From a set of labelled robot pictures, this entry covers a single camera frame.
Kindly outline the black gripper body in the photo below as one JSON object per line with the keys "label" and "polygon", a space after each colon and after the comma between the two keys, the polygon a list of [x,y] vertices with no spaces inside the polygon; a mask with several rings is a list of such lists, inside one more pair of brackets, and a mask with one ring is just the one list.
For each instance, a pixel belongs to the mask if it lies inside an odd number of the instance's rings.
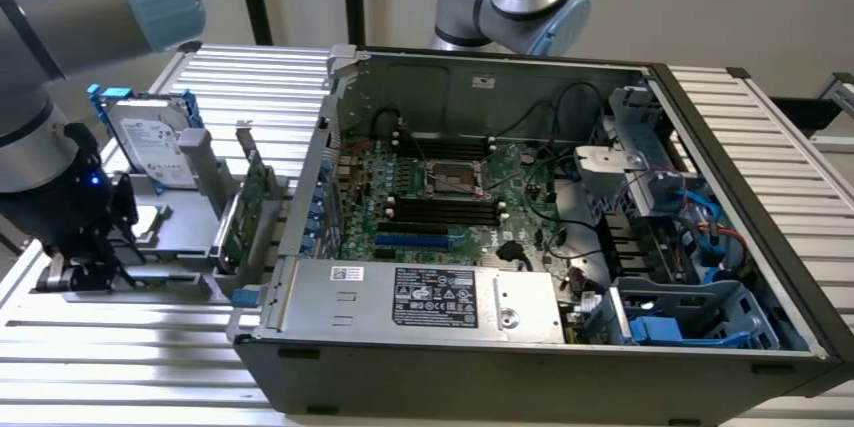
{"label": "black gripper body", "polygon": [[77,147],[71,165],[47,184],[4,193],[1,213],[51,254],[59,252],[83,265],[121,268],[115,247],[139,251],[132,233],[139,214],[131,176],[105,173],[97,141],[84,124],[68,124],[61,134]]}

